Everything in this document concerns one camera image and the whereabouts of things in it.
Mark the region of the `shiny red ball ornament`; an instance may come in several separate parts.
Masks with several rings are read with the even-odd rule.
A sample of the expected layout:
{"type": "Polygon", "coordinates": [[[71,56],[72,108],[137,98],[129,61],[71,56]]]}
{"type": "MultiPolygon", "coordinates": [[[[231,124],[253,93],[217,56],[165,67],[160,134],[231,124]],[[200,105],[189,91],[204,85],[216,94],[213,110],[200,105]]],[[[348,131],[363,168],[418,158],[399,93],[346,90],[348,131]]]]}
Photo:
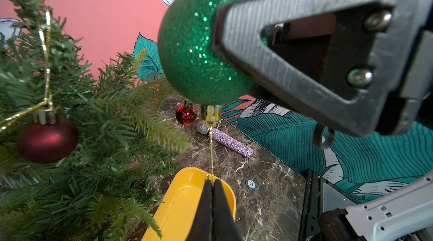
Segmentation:
{"type": "Polygon", "coordinates": [[[191,101],[185,100],[177,107],[175,117],[181,125],[189,126],[197,119],[197,109],[191,101]]]}

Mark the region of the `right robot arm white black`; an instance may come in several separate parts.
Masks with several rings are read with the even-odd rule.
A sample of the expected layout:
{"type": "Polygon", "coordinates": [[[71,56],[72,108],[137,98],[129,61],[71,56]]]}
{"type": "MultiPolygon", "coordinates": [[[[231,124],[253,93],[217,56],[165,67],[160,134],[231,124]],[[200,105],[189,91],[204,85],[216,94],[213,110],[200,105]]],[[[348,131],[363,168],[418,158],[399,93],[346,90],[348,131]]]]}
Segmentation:
{"type": "Polygon", "coordinates": [[[256,85],[225,118],[359,200],[318,239],[391,241],[433,223],[433,0],[247,0],[213,46],[256,85]]]}

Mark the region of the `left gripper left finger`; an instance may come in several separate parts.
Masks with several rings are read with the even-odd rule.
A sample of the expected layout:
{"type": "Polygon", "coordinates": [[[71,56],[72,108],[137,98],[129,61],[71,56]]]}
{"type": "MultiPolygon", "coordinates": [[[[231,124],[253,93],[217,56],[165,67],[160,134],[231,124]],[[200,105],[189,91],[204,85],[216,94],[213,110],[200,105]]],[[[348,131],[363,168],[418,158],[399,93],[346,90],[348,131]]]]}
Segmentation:
{"type": "Polygon", "coordinates": [[[213,183],[206,180],[186,241],[211,241],[213,232],[213,183]]]}

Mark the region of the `dark red matte ornament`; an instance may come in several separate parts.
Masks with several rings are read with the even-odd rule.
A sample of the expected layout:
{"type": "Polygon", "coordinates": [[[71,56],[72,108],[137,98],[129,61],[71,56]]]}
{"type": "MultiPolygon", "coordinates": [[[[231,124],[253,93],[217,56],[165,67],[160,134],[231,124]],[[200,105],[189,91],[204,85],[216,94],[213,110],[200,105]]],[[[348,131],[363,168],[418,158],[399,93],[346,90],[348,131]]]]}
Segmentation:
{"type": "Polygon", "coordinates": [[[77,127],[63,117],[60,106],[44,106],[34,112],[34,121],[18,137],[21,156],[27,161],[47,164],[67,157],[79,140],[77,127]]]}

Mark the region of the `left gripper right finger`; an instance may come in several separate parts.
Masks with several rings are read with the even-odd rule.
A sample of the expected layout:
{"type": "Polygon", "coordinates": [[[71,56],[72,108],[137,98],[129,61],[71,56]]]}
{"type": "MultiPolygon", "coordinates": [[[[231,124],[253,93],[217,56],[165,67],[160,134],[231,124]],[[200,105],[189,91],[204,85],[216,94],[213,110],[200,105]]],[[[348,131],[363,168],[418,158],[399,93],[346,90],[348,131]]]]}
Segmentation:
{"type": "Polygon", "coordinates": [[[241,240],[241,235],[233,220],[222,182],[219,179],[213,183],[213,240],[241,240]]]}

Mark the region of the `small green christmas tree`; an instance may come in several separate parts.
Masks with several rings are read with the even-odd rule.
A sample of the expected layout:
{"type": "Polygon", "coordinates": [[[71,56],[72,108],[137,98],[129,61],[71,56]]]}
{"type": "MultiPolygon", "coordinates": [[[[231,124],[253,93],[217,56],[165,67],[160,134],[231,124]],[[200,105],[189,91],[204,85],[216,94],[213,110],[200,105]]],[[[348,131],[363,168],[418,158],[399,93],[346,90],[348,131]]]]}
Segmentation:
{"type": "Polygon", "coordinates": [[[173,88],[162,74],[140,80],[145,50],[119,54],[95,79],[45,0],[8,1],[19,32],[1,36],[1,239],[124,241],[141,223],[162,237],[156,180],[189,145],[159,115],[173,88]],[[21,156],[18,137],[44,106],[60,106],[79,140],[62,160],[38,164],[21,156]]]}

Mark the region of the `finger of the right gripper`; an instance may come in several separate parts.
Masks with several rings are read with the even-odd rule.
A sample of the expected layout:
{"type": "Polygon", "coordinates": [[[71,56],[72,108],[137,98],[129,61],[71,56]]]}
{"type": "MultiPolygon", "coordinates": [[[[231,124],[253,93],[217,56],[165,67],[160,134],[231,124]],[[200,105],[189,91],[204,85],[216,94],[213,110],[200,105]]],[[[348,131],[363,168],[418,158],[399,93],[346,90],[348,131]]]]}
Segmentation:
{"type": "Polygon", "coordinates": [[[433,0],[245,0],[217,9],[212,48],[250,94],[355,137],[433,126],[433,0]]]}

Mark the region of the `green glitter ball ornament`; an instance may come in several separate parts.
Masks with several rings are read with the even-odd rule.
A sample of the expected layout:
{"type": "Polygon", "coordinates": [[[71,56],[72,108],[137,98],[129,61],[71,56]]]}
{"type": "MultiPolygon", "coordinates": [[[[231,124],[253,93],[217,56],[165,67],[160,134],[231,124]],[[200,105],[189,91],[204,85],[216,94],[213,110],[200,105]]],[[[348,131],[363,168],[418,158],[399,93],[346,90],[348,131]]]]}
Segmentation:
{"type": "Polygon", "coordinates": [[[158,34],[158,53],[168,82],[201,105],[224,105],[247,93],[253,79],[211,48],[217,8],[244,0],[174,0],[158,34]]]}

